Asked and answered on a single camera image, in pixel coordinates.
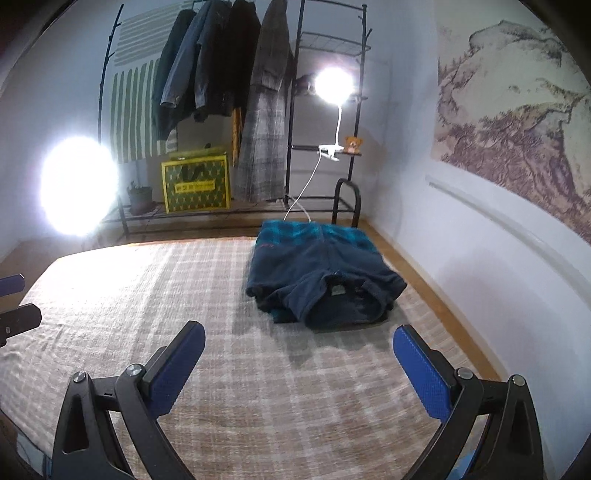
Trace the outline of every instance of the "hanging coat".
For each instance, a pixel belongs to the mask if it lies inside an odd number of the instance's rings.
[[[260,30],[255,4],[236,0],[226,27],[216,34],[210,91],[199,116],[231,116],[236,108],[246,112]]]
[[[177,108],[183,95],[194,90],[195,108],[207,105],[216,33],[228,21],[232,4],[208,0],[189,25],[168,75],[161,104]]]
[[[293,68],[287,0],[271,0],[261,24],[232,194],[260,202],[284,195],[285,112]]]
[[[197,14],[193,10],[181,10],[178,13],[166,45],[164,45],[162,50],[162,55],[160,55],[160,62],[158,63],[158,70],[154,77],[154,88],[152,90],[152,124],[158,140],[166,140],[171,130],[183,118],[187,118],[195,110],[193,95],[187,94],[183,96],[177,108],[173,109],[160,105],[168,74],[181,47],[185,33],[193,18],[195,18],[195,15]]]

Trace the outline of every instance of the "plaid coat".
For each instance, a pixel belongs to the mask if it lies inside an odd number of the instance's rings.
[[[232,196],[260,202],[284,195],[285,112],[293,68],[287,0],[272,0],[261,24]]]

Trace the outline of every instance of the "wall molding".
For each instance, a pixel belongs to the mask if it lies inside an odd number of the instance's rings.
[[[591,310],[591,282],[570,263],[563,255],[553,247],[534,235],[527,228],[516,222],[506,214],[490,207],[482,200],[463,190],[454,187],[443,180],[426,175],[425,180],[429,186],[439,190],[446,195],[462,202],[472,210],[496,223],[503,230],[510,233],[517,240],[521,241],[529,249],[538,254],[562,279],[577,293]]]

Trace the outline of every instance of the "bright light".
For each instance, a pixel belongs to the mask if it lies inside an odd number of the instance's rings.
[[[107,148],[90,138],[69,138],[43,165],[41,204],[56,230],[83,236],[109,212],[117,184],[117,167]]]
[[[342,105],[353,93],[353,79],[344,70],[329,67],[318,74],[315,87],[323,100]]]

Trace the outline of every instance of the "folded jacket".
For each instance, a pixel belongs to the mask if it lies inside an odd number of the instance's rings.
[[[322,329],[382,320],[405,288],[359,229],[268,220],[246,293],[277,323]]]

